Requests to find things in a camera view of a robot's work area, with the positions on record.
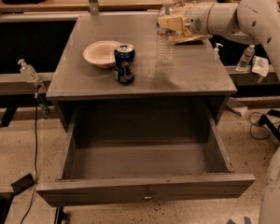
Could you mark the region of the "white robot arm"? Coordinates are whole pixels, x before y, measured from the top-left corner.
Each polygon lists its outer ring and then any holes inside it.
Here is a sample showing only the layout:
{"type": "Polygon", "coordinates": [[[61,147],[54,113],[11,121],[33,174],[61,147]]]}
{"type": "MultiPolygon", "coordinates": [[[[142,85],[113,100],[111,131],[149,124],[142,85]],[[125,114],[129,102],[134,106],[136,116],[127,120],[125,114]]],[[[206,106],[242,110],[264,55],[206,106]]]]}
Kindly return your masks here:
{"type": "MultiPolygon", "coordinates": [[[[195,35],[221,35],[231,41],[260,44],[280,82],[280,8],[276,0],[203,2],[158,18],[160,27],[195,35]]],[[[259,210],[259,224],[280,224],[280,147],[270,162],[259,210]]]]}

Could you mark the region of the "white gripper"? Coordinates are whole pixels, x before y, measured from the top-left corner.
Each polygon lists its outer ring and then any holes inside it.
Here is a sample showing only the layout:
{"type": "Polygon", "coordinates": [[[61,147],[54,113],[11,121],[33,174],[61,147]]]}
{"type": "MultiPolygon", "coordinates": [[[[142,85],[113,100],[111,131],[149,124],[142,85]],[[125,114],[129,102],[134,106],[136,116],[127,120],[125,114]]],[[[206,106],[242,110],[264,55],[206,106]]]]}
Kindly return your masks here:
{"type": "Polygon", "coordinates": [[[158,18],[159,26],[164,31],[178,32],[182,35],[208,35],[208,17],[214,3],[202,2],[197,5],[174,6],[175,15],[158,18]]]}

